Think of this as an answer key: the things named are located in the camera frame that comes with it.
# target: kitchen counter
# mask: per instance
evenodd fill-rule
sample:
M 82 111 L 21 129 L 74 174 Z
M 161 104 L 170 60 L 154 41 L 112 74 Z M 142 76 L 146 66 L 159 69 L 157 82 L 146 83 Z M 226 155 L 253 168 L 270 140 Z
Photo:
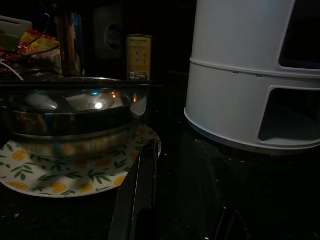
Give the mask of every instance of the kitchen counter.
M 155 239 L 320 239 L 320 150 L 270 156 L 222 146 L 189 127 L 185 100 L 176 88 L 148 99 L 144 122 L 162 141 Z M 0 184 L 0 238 L 108 239 L 116 196 L 39 198 Z

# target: can label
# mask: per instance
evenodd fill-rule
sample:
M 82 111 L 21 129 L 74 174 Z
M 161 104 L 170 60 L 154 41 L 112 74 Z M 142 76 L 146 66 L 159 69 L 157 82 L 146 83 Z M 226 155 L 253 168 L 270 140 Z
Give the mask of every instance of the can label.
M 151 37 L 127 37 L 127 79 L 151 79 Z

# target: metal bowl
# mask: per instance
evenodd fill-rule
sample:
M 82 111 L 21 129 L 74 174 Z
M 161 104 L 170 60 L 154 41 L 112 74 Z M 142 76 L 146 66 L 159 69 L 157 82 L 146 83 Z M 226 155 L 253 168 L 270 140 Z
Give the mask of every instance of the metal bowl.
M 123 145 L 147 107 L 139 88 L 2 93 L 0 115 L 13 141 L 47 159 L 97 156 Z

